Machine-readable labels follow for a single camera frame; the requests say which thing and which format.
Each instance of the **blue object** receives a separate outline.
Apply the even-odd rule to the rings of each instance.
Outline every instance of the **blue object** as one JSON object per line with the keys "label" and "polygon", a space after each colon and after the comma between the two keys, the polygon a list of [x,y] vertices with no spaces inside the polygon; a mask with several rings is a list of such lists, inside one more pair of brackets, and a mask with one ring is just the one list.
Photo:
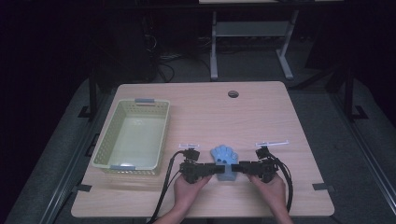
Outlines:
{"label": "blue object", "polygon": [[224,145],[210,150],[216,165],[225,165],[224,174],[217,174],[219,181],[235,181],[236,172],[232,172],[231,164],[238,163],[238,154],[233,149]]}

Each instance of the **plastic basket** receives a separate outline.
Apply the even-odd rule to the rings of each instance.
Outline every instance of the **plastic basket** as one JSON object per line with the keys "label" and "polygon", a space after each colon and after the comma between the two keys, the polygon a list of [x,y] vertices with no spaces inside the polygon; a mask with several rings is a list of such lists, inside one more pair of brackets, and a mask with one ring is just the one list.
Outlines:
{"label": "plastic basket", "polygon": [[169,101],[120,100],[92,165],[106,173],[159,173],[169,120]]}

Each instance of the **person's left hand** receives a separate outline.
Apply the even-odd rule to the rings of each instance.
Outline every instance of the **person's left hand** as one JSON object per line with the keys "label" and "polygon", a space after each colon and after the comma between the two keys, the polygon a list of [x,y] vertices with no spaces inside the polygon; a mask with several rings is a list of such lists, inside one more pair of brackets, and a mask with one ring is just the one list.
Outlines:
{"label": "person's left hand", "polygon": [[183,175],[180,175],[174,185],[175,205],[174,207],[188,211],[194,203],[199,191],[209,182],[212,175],[205,176],[194,184],[189,184]]}

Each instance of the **wooden table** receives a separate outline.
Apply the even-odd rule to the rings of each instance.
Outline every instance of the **wooden table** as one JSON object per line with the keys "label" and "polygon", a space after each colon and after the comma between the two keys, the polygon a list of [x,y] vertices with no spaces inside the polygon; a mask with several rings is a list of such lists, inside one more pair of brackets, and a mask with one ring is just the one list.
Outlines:
{"label": "wooden table", "polygon": [[[239,96],[231,98],[229,91]],[[255,143],[285,141],[269,147],[287,164],[294,186],[290,214],[294,217],[330,216],[332,201],[327,190],[314,190],[322,183],[304,131],[281,82],[209,82],[138,84],[119,87],[104,128],[119,99],[154,98],[169,100],[170,123],[161,173],[158,176],[109,175],[89,165],[72,208],[75,217],[151,217],[160,197],[164,174],[179,144],[199,144],[198,162],[213,162],[210,150],[224,144],[238,153],[240,161],[256,161]],[[175,160],[173,173],[183,161]],[[173,185],[168,190],[160,216],[174,203]],[[203,188],[188,217],[269,217],[268,206],[243,174],[234,182],[214,176]]]}

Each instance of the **hand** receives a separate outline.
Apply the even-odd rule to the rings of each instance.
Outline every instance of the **hand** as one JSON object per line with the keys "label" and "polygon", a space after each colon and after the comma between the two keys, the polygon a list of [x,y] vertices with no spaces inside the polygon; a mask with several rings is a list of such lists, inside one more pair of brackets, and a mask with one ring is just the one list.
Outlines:
{"label": "hand", "polygon": [[247,178],[258,188],[260,195],[274,214],[277,223],[293,223],[286,208],[286,185],[278,174],[275,174],[274,178],[267,184],[255,175],[248,175]]}
{"label": "hand", "polygon": [[211,175],[205,176],[196,183],[189,184],[184,179],[184,176],[180,175],[174,185],[175,207],[182,210],[187,209],[188,211],[198,196],[199,191],[209,182],[210,178],[212,178]]}

